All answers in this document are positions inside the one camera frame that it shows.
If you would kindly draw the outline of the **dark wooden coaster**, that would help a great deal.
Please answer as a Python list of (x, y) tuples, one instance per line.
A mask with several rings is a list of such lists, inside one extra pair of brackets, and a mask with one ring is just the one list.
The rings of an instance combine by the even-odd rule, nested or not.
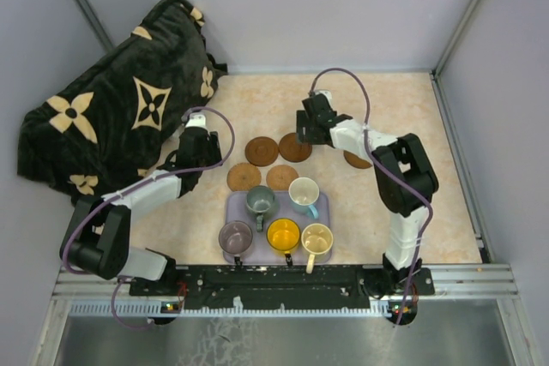
[(258, 136), (246, 144), (244, 154), (251, 164), (264, 167), (276, 161), (279, 155), (279, 147), (277, 142), (272, 138)]
[(295, 132), (284, 135), (280, 139), (278, 147), (282, 158), (293, 163), (307, 160), (312, 153), (312, 145), (310, 143), (301, 143)]
[(352, 166), (356, 169), (364, 170), (364, 169), (369, 169), (369, 168), (372, 167), (372, 164), (368, 160), (364, 160), (364, 159), (360, 158), (359, 156), (357, 156), (353, 153), (350, 153), (348, 151), (344, 151), (343, 154), (344, 154), (345, 161), (350, 166)]

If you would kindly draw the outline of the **woven rattan coaster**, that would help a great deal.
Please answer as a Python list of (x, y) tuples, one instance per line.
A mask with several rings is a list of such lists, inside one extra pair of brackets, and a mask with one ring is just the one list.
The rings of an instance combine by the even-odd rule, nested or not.
[(291, 166), (277, 165), (268, 171), (266, 182), (272, 190), (288, 190), (291, 183), (297, 178), (299, 178), (299, 174)]
[(233, 166), (227, 173), (227, 186), (231, 191), (247, 191), (262, 181), (259, 169), (250, 163), (240, 163)]

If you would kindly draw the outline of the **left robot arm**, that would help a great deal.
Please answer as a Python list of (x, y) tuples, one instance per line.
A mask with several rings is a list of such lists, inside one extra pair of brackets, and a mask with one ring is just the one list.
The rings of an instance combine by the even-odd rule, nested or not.
[(130, 246), (130, 229), (157, 207), (193, 190), (206, 170), (222, 161), (218, 133), (191, 127), (179, 137), (175, 160), (148, 178), (103, 196), (84, 195), (75, 205), (59, 251), (65, 269), (102, 279), (145, 279), (162, 295), (177, 288), (178, 273), (160, 252)]

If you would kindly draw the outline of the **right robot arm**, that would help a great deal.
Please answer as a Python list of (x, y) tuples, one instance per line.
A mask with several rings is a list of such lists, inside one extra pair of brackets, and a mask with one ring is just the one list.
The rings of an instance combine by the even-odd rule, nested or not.
[(389, 243), (383, 283), (395, 294), (408, 291), (420, 270), (419, 246), (433, 215), (439, 182), (420, 138), (376, 131), (331, 105), (331, 93), (313, 91), (297, 111), (298, 141), (327, 145), (369, 162), (380, 198), (389, 210)]

